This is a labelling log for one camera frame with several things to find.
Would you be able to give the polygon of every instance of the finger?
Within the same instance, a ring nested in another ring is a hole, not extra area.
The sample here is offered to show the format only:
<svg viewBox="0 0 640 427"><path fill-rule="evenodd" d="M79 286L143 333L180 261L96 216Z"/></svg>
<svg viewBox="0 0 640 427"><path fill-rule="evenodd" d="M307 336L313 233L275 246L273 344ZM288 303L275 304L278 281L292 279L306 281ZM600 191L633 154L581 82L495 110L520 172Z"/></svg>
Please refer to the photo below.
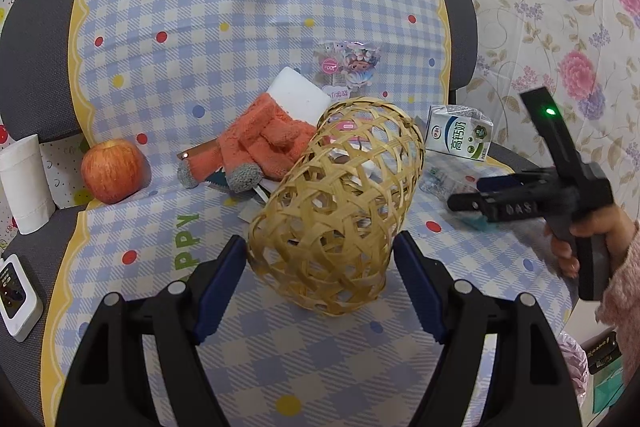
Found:
<svg viewBox="0 0 640 427"><path fill-rule="evenodd" d="M584 219L573 223L569 231L576 237L591 237L598 233L610 232L619 220L620 210L612 204L594 210Z"/></svg>
<svg viewBox="0 0 640 427"><path fill-rule="evenodd" d="M578 270L580 269L580 262L575 257L569 259L558 259L558 265L567 277L577 277Z"/></svg>
<svg viewBox="0 0 640 427"><path fill-rule="evenodd" d="M556 257L564 259L572 256L571 245L566 241L560 241L555 235L551 238L551 251Z"/></svg>

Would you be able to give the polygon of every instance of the hand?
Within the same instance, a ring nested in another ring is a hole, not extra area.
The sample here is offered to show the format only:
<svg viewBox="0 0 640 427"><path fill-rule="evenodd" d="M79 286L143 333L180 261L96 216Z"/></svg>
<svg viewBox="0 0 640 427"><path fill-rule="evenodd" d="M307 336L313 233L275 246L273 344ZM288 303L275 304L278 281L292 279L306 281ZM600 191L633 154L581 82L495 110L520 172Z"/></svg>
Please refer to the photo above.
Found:
<svg viewBox="0 0 640 427"><path fill-rule="evenodd" d="M636 235L636 224L622 208L612 204L599 208L584 219L576 221L569 227L569 231L575 237L604 234L611 260L611 272L613 273L625 262L626 251ZM546 225L545 235L551 234L549 225ZM558 257L558 263L564 275L572 279L578 277L580 263L571 251L569 243L560 241L554 236L551 238L551 251Z"/></svg>

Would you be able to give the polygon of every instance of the basket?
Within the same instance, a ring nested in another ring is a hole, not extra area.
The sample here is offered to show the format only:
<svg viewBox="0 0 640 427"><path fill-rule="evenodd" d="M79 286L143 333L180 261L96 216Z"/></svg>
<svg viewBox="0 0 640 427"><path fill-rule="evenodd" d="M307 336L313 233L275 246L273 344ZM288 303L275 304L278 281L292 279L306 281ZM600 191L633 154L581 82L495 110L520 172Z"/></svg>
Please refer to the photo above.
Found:
<svg viewBox="0 0 640 427"><path fill-rule="evenodd" d="M252 269L287 299L329 315L376 299L423 161L420 131L395 105L332 105L249 227Z"/></svg>

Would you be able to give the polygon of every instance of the white electronic device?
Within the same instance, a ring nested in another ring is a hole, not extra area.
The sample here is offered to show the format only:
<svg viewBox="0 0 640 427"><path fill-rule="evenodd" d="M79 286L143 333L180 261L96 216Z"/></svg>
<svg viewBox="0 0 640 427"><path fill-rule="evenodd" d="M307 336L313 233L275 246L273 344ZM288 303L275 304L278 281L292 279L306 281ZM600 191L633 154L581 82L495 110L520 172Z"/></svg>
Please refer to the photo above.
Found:
<svg viewBox="0 0 640 427"><path fill-rule="evenodd" d="M7 331L18 342L27 338L42 315L42 301L15 253L0 261L0 313Z"/></svg>

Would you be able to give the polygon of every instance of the silver bolt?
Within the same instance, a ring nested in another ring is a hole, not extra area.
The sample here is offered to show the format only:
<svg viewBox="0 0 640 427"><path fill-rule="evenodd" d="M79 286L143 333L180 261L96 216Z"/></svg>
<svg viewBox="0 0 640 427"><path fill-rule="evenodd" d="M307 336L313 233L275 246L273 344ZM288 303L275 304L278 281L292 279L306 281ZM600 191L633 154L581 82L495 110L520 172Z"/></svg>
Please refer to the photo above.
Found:
<svg viewBox="0 0 640 427"><path fill-rule="evenodd" d="M471 286L471 283L469 281L465 281L463 279L460 279L460 280L455 281L453 283L453 288L456 289L456 292L463 293L463 294L467 295L467 294L471 293L471 290L474 287Z"/></svg>
<svg viewBox="0 0 640 427"><path fill-rule="evenodd" d="M536 304L536 298L530 293L523 293L520 295L520 302L525 306L532 307Z"/></svg>
<svg viewBox="0 0 640 427"><path fill-rule="evenodd" d="M169 291L169 293L171 293L171 295L180 295L186 289L187 289L187 285L182 281L173 281L167 288L167 290Z"/></svg>
<svg viewBox="0 0 640 427"><path fill-rule="evenodd" d="M104 296L102 302L107 306L113 306L114 304L117 304L119 300L120 296L116 292L111 292Z"/></svg>

